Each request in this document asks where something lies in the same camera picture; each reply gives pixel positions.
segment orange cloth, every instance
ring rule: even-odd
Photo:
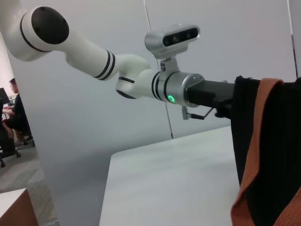
[[[233,226],[255,226],[248,208],[245,192],[259,173],[262,116],[269,94],[277,83],[283,82],[277,79],[263,79],[257,91],[253,135],[247,154],[246,167],[237,199],[231,209]],[[301,188],[280,214],[274,226],[301,226]]]

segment desk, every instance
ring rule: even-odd
[[[0,226],[39,226],[26,189],[0,194]]]
[[[239,191],[231,128],[116,153],[100,226],[230,226]]]

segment robotic arm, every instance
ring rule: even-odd
[[[20,0],[0,0],[0,32],[7,49],[20,60],[33,61],[51,51],[62,51],[70,66],[98,80],[106,81],[119,73],[116,91],[123,97],[150,97],[182,105],[184,119],[192,117],[187,113],[187,106],[205,105],[218,108],[217,103],[225,100],[224,93],[218,94],[218,97],[215,90],[202,90],[208,88],[203,76],[183,73],[178,67],[175,56],[185,52],[188,44],[200,36],[200,30],[195,25],[175,25],[146,35],[146,48],[157,59],[162,59],[159,72],[152,70],[140,56],[114,55],[88,41],[71,30],[64,17],[49,7],[36,7],[27,11]],[[193,98],[189,95],[196,94],[191,92],[191,88],[199,84],[202,84],[202,88],[197,95],[206,97],[205,102],[202,98],[190,101]],[[231,99],[233,86],[227,87],[227,99]]]

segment man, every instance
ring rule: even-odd
[[[3,113],[9,114],[11,116],[9,119],[4,120],[3,126],[7,130],[9,138],[14,138],[14,132],[12,130],[14,129],[19,143],[23,143],[24,137],[21,132],[28,130],[28,121],[23,107],[23,103],[20,98],[16,80],[12,79],[9,82],[12,91],[18,95],[16,96],[14,106],[6,106],[3,109]]]

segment gray carpet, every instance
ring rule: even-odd
[[[27,188],[39,225],[59,226],[36,148],[22,146],[19,152],[21,158],[3,159],[6,167],[0,168],[0,193]]]

